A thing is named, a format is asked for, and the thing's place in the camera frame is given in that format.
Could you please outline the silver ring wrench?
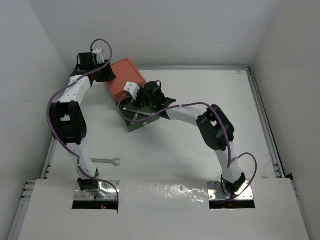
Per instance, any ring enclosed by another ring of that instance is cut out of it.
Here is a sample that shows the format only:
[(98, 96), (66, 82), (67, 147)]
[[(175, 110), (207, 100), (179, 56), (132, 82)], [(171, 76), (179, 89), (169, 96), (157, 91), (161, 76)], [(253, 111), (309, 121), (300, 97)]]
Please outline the silver ring wrench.
[(137, 120), (138, 120), (138, 117), (139, 117), (139, 114), (136, 113), (132, 119), (132, 122), (129, 124), (130, 126), (134, 125), (137, 123)]

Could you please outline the green bottom drawer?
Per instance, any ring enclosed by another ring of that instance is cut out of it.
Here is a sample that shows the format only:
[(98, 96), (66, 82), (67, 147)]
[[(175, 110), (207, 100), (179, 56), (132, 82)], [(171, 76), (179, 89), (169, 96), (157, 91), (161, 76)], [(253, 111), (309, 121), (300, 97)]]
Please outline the green bottom drawer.
[(135, 116), (135, 113), (120, 110), (120, 106), (125, 106), (126, 108), (132, 109), (132, 110), (139, 110), (142, 112), (150, 113), (152, 115), (154, 114), (154, 112), (149, 106), (136, 107), (135, 105), (133, 105), (133, 100), (131, 98), (127, 98), (118, 102), (117, 103), (118, 112), (121, 113), (121, 116), (124, 119), (129, 132), (133, 132), (135, 130), (143, 128), (160, 119), (158, 115), (151, 117), (151, 116), (145, 116), (145, 115), (139, 114), (136, 124), (130, 125), (130, 123), (132, 122), (132, 119)]

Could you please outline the silver combination wrench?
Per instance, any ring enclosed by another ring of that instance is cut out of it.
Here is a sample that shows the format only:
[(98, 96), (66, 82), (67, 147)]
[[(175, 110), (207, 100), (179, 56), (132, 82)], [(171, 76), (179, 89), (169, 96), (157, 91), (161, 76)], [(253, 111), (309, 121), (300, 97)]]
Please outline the silver combination wrench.
[(138, 115), (144, 115), (144, 116), (147, 116), (147, 117), (150, 117), (150, 116), (153, 115), (152, 113), (126, 108), (124, 105), (121, 105), (119, 107), (119, 109), (122, 110), (122, 111), (131, 112), (131, 113), (135, 113), (135, 114), (138, 114)]

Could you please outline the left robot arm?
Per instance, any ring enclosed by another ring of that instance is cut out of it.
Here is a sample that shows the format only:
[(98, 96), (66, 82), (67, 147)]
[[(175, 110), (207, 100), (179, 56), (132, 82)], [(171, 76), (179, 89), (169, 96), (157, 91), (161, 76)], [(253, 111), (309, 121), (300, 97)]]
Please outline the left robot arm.
[(104, 59), (101, 49), (80, 53), (67, 88), (56, 102), (49, 104), (48, 119), (53, 136), (69, 152), (77, 171), (77, 184), (88, 196), (103, 196), (102, 182), (98, 181), (99, 171), (84, 146), (87, 124), (81, 103), (94, 82), (115, 79), (111, 65)]

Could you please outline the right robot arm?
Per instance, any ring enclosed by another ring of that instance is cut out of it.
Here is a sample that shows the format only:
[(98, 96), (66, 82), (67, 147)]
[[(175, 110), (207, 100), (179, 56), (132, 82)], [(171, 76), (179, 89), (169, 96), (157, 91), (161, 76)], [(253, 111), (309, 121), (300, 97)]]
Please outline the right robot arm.
[(161, 118), (196, 126), (205, 144), (217, 155), (224, 190), (231, 196), (236, 195), (245, 183), (246, 176), (234, 150), (235, 128), (218, 105), (203, 102), (180, 104), (164, 95), (158, 81), (148, 82), (144, 87), (127, 82), (124, 91), (136, 108), (149, 107)]

